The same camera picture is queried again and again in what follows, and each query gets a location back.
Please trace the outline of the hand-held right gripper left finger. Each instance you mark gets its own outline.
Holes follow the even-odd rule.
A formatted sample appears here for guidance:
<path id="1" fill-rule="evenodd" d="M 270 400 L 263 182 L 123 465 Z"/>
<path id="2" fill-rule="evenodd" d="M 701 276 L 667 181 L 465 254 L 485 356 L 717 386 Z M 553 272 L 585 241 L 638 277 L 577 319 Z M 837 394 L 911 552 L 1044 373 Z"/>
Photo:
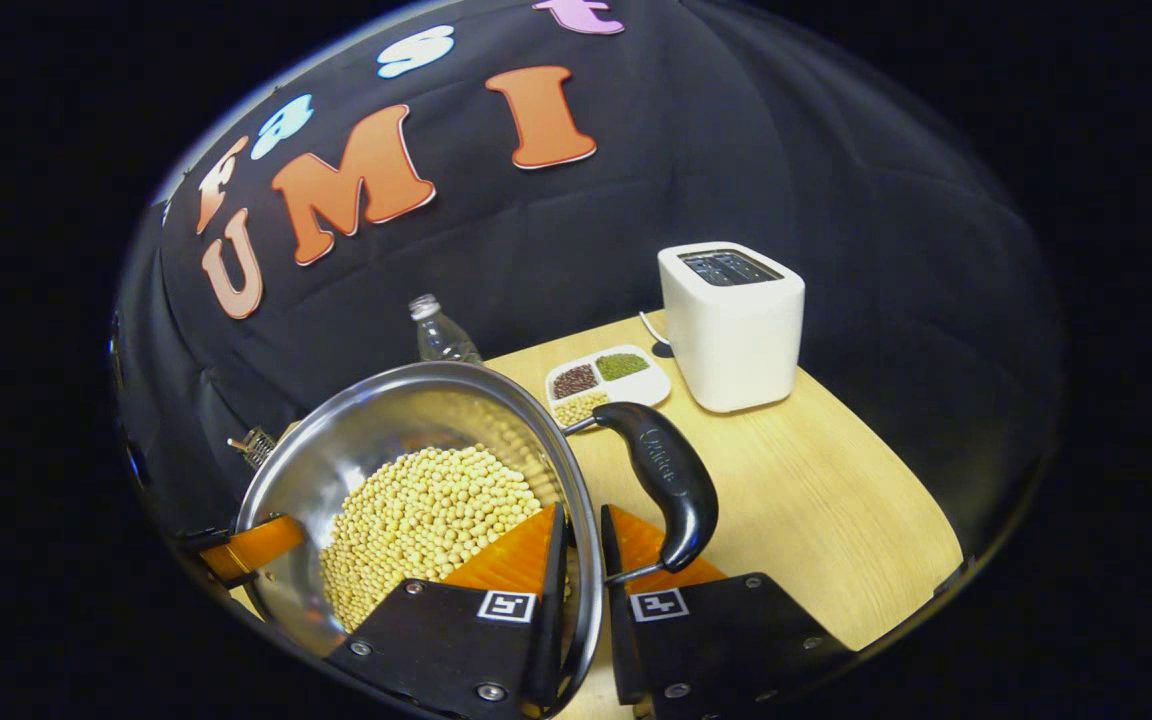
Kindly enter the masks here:
<path id="1" fill-rule="evenodd" d="M 539 719 L 558 700 L 566 511 L 544 507 L 500 541 L 524 584 L 476 588 L 402 579 L 326 662 L 419 719 Z"/>

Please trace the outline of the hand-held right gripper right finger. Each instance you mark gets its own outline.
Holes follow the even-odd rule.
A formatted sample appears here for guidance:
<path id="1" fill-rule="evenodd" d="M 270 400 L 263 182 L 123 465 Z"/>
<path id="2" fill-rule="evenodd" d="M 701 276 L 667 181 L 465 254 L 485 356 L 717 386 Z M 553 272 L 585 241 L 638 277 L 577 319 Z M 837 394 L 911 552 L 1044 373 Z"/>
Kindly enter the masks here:
<path id="1" fill-rule="evenodd" d="M 855 653 L 759 571 L 607 589 L 614 684 L 639 719 L 776 719 Z"/>

